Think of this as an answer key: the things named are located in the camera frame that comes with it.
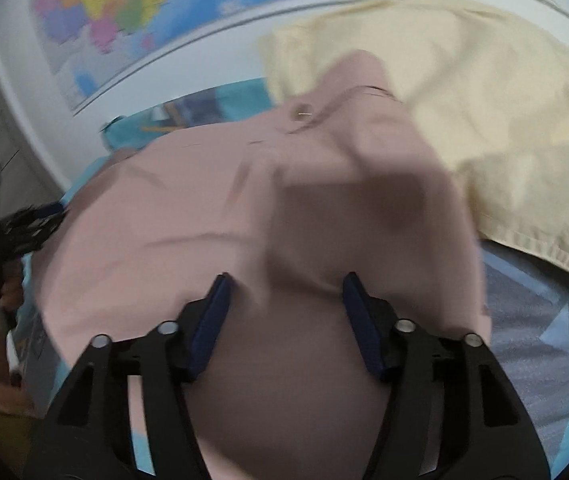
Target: black clamp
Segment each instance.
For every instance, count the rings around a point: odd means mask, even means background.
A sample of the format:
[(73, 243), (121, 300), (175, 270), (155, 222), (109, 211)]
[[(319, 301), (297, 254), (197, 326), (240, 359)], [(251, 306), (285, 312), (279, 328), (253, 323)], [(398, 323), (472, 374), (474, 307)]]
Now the black clamp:
[(229, 309), (233, 281), (219, 275), (207, 297), (146, 336), (91, 340), (56, 395), (30, 453), (24, 480), (140, 480), (131, 440), (130, 375), (142, 378), (144, 416), (159, 479), (209, 480), (181, 383), (206, 368)]
[[(93, 338), (53, 401), (24, 479), (152, 478), (136, 469), (131, 441), (127, 377), (140, 375), (156, 477), (210, 480), (181, 383), (205, 370), (231, 288), (231, 277), (220, 275), (206, 298), (141, 338)], [(365, 480), (549, 480), (527, 410), (478, 335), (432, 336), (367, 295), (354, 273), (343, 303), (367, 369), (393, 385)], [(439, 458), (421, 475), (434, 383), (444, 403)]]
[[(37, 208), (21, 209), (0, 219), (0, 291), (4, 283), (4, 264), (39, 251), (60, 227), (65, 214), (64, 206), (53, 202)], [(0, 309), (1, 330), (13, 330), (15, 327), (15, 314)]]

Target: yellow cloth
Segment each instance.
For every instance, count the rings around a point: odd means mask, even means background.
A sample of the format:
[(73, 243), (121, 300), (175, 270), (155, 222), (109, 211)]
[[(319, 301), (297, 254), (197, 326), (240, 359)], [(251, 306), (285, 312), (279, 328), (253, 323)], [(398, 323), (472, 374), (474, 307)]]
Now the yellow cloth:
[(261, 49), (276, 102), (353, 49), (380, 57), (481, 235), (569, 271), (567, 46), (469, 0), (372, 0), (277, 30)]

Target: person's hand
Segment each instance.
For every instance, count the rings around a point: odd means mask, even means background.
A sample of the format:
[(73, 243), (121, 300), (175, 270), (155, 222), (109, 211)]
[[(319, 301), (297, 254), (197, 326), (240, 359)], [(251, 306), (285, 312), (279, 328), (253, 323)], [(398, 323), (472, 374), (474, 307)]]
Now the person's hand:
[(10, 262), (3, 267), (4, 284), (0, 291), (0, 308), (7, 312), (17, 310), (24, 303), (24, 269), (21, 260)]

